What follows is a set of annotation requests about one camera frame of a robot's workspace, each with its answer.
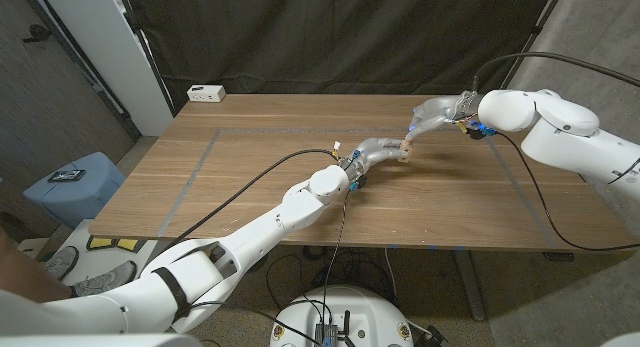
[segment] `white round base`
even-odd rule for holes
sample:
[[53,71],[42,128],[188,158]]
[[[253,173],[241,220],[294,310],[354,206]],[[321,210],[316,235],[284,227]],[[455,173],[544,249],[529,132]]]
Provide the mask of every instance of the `white round base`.
[[[320,323],[322,313],[323,288],[316,288],[306,293],[309,300],[320,303],[303,302],[289,305],[278,314],[278,320],[311,338],[315,338],[316,324]],[[296,298],[292,303],[305,301],[304,297]],[[412,347],[413,338],[407,319],[393,304],[379,295],[355,286],[335,285],[327,287],[325,324],[337,325],[343,331],[345,311],[350,312],[349,339],[356,347],[385,346]],[[303,347],[313,343],[304,337],[273,325],[270,335],[271,347]],[[328,346],[347,346],[345,341],[336,341]]]

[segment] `blue container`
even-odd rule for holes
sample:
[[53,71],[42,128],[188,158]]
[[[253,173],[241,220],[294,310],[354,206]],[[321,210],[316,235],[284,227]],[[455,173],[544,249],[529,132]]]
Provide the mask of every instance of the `blue container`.
[[83,219],[95,218],[120,188],[125,177],[101,152],[71,162],[57,171],[70,170],[87,172],[78,181],[49,182],[54,171],[24,191],[24,195],[53,218],[73,229]]

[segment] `power strip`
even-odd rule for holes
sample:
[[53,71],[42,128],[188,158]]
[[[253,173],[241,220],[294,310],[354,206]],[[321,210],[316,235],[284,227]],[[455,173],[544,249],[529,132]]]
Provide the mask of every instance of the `power strip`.
[[220,102],[226,95],[224,87],[211,85],[193,85],[187,91],[189,101]]

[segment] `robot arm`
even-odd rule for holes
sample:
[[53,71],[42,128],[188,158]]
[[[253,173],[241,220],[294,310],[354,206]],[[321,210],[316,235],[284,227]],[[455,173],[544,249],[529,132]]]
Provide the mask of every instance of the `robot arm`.
[[[414,112],[414,127],[409,127],[407,141],[413,141],[421,131],[433,126],[418,115],[433,115],[435,110],[447,111],[446,115],[441,115],[444,121],[477,114],[487,127],[501,131],[520,131],[533,126],[521,145],[529,157],[594,177],[640,200],[640,185],[636,185],[640,174],[640,146],[599,129],[598,117],[593,112],[563,100],[555,92],[496,90],[486,95],[465,92],[461,96],[443,96],[429,101]],[[431,112],[424,111],[427,108],[431,108]]]
[[140,278],[111,291],[37,304],[0,291],[0,334],[186,332],[217,310],[244,274],[287,234],[315,222],[332,199],[358,187],[368,169],[407,157],[401,141],[370,138],[342,162],[291,187],[282,203],[229,236],[188,240],[160,254]]

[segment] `black backdrop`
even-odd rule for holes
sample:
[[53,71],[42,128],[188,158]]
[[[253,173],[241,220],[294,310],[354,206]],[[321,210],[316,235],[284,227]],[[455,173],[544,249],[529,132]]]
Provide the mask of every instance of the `black backdrop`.
[[[130,0],[180,109],[228,93],[457,94],[520,52],[547,0]],[[482,88],[498,88],[509,65]]]

